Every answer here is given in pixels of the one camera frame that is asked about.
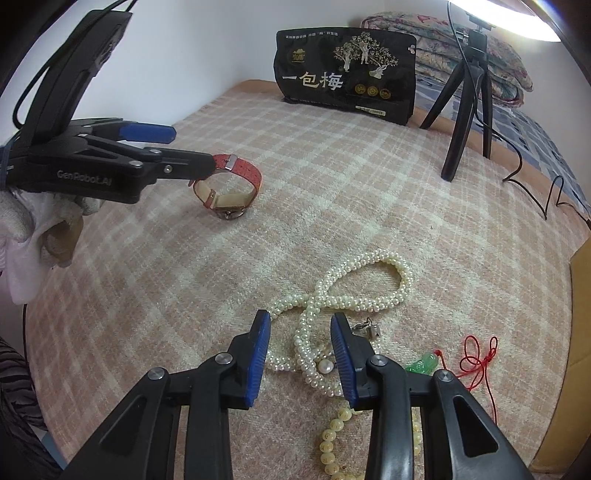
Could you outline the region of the white gloved left hand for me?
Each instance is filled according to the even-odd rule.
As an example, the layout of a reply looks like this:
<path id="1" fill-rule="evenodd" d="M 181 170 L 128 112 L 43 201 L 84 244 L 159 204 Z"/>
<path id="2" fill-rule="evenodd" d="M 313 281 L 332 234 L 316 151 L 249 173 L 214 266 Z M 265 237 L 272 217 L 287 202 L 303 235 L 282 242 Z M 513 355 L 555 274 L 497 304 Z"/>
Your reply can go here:
<path id="1" fill-rule="evenodd" d="M 95 214 L 98 199 L 20 189 L 1 193 L 1 292 L 24 305 L 41 290 L 48 272 L 68 267 L 84 218 Z"/>

